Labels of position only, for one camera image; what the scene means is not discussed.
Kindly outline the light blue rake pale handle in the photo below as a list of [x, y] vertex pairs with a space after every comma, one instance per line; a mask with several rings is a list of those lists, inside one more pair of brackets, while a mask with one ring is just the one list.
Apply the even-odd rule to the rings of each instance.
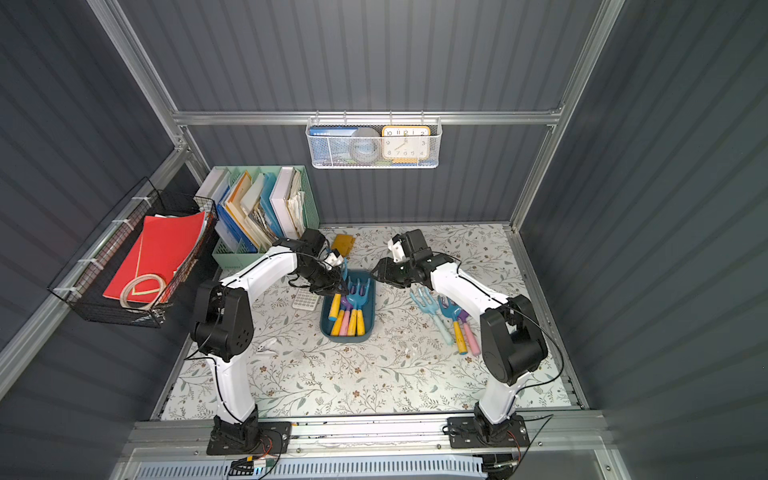
[[452, 335], [449, 333], [444, 321], [441, 319], [438, 303], [431, 295], [429, 289], [419, 285], [409, 291], [409, 296], [420, 311], [430, 316], [444, 342], [447, 345], [454, 344]]

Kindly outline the teal plastic storage box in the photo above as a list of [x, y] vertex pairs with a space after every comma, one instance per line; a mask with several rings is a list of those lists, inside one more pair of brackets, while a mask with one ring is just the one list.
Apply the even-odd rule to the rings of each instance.
[[337, 343], [361, 343], [372, 334], [375, 323], [376, 281], [369, 272], [351, 270], [347, 296], [325, 297], [320, 330]]

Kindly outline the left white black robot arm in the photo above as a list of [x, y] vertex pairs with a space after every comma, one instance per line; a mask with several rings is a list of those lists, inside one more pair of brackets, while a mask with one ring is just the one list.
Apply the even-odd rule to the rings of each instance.
[[195, 350], [187, 358], [210, 368], [220, 420], [238, 425], [256, 415], [246, 360], [255, 332], [252, 304], [291, 275], [304, 279], [304, 287], [314, 294], [345, 294], [344, 264], [344, 256], [320, 231], [308, 229], [298, 239], [277, 239], [237, 273], [199, 286], [190, 334]]

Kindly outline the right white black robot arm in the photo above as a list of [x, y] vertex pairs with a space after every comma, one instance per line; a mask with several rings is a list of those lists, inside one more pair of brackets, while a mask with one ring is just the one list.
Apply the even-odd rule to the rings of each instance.
[[423, 286], [478, 321], [481, 356], [491, 379], [474, 419], [479, 432], [495, 433], [510, 423], [518, 394], [549, 356], [530, 300], [502, 294], [474, 279], [456, 257], [432, 250], [419, 229], [392, 237], [387, 248], [390, 255], [371, 270], [376, 281], [401, 289]]

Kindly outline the white calculator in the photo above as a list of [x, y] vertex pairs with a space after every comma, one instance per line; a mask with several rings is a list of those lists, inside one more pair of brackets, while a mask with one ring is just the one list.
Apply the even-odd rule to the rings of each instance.
[[292, 301], [292, 307], [301, 311], [314, 311], [320, 302], [320, 296], [308, 290], [299, 290]]

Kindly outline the white book in organizer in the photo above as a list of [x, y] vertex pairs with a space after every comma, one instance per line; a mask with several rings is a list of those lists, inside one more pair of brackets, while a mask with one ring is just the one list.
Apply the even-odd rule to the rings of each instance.
[[282, 167], [270, 194], [270, 203], [280, 225], [282, 236], [297, 239], [298, 232], [288, 206], [295, 170]]

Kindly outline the mint green file organizer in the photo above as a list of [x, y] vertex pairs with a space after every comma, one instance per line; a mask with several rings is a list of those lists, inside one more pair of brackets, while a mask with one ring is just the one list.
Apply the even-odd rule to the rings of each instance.
[[211, 170], [195, 194], [201, 210], [212, 209], [217, 222], [213, 258], [223, 269], [242, 268], [264, 254], [282, 236], [270, 194], [282, 167], [292, 167], [288, 206], [298, 238], [319, 227], [309, 175], [303, 166], [225, 166]]

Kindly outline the yellow alarm clock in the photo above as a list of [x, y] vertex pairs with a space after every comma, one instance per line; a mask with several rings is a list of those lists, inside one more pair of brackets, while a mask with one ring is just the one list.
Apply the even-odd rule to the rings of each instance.
[[381, 138], [382, 157], [393, 163], [419, 163], [430, 157], [429, 126], [384, 126]]

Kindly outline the blue book in basket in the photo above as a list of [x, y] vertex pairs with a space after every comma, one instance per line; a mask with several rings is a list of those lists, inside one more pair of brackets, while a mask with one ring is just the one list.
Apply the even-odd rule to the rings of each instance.
[[350, 139], [358, 130], [349, 126], [310, 126], [307, 141], [316, 168], [331, 168], [351, 160]]

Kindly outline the grey tape roll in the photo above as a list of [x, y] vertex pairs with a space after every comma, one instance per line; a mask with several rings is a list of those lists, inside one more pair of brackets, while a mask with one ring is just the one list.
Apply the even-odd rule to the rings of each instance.
[[357, 164], [374, 164], [380, 157], [381, 141], [379, 138], [379, 132], [373, 128], [357, 128], [348, 143], [350, 158]]

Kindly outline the red folder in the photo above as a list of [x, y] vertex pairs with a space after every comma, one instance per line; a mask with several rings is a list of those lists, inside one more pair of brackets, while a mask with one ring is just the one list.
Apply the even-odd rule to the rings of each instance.
[[142, 231], [102, 296], [128, 305], [149, 304], [161, 294], [189, 258], [205, 230], [206, 214], [146, 216]]

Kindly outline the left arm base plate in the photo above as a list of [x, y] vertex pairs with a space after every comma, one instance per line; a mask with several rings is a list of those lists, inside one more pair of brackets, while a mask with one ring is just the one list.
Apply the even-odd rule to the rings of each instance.
[[209, 456], [261, 456], [285, 453], [292, 431], [290, 422], [265, 422], [258, 419], [232, 424], [214, 419], [206, 448]]

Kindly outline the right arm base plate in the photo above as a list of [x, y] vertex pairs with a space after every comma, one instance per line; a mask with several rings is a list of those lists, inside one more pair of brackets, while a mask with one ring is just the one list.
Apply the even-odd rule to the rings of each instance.
[[525, 420], [518, 414], [498, 424], [480, 417], [449, 417], [442, 433], [453, 449], [523, 448], [531, 443]]

